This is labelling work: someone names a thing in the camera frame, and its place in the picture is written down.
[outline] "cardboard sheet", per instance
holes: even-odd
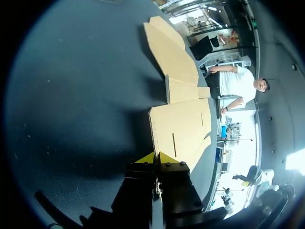
[[[199,98],[210,98],[211,92],[209,87],[198,87]]]
[[[149,112],[154,151],[194,168],[209,143],[211,114],[207,99],[153,107]]]
[[[152,141],[156,154],[163,152],[185,161],[192,171],[211,144],[209,88],[198,88],[198,71],[184,50],[182,37],[160,17],[144,23],[147,41],[165,75],[168,105],[149,112]]]
[[[177,45],[181,49],[185,49],[185,43],[183,38],[180,36],[180,34],[172,27],[170,26],[163,18],[160,16],[152,17],[149,21],[151,25],[159,29],[161,32],[166,34],[172,41],[176,42]]]
[[[197,86],[182,83],[165,77],[166,99],[168,104],[198,99]]]
[[[149,23],[144,23],[150,50],[164,75],[197,86],[198,72],[193,59],[173,40]]]

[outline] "person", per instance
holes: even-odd
[[[260,92],[270,90],[269,82],[266,79],[255,80],[247,68],[240,66],[214,66],[209,69],[209,73],[205,80],[210,87],[212,98],[221,95],[237,95],[240,97],[221,109],[223,115],[228,110],[253,100],[257,90]]]

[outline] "blue container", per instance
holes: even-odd
[[[223,137],[223,138],[225,138],[226,137],[226,127],[223,125],[222,127],[221,127],[221,137]]]

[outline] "gray table surface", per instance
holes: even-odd
[[[56,2],[29,32],[11,71],[7,155],[22,193],[45,223],[53,220],[36,191],[80,223],[90,206],[111,211],[124,166],[153,151],[148,111],[166,104],[166,94],[142,24],[166,16],[150,0],[117,2]],[[201,74],[198,85],[206,86]],[[212,144],[191,174],[201,199],[215,160],[216,115],[212,100],[209,105]]]

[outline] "black shorts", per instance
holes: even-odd
[[[205,78],[206,84],[210,88],[211,91],[211,97],[217,98],[220,96],[220,89],[219,89],[219,72],[216,73],[210,73]]]

